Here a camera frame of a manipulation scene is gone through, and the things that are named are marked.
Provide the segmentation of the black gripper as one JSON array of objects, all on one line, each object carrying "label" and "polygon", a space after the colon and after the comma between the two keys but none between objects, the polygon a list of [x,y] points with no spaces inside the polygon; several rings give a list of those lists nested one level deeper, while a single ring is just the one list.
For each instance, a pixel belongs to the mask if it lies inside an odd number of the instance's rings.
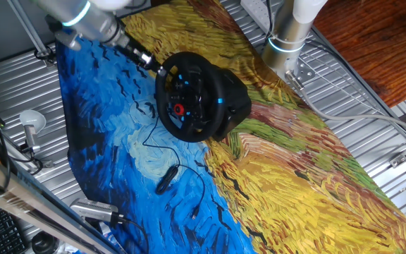
[{"label": "black gripper", "polygon": [[154,64],[154,57],[144,51],[144,47],[130,35],[121,35],[117,40],[117,49],[129,59],[140,62],[139,65],[144,69],[153,69],[153,71],[162,77],[168,72],[161,64]]}]

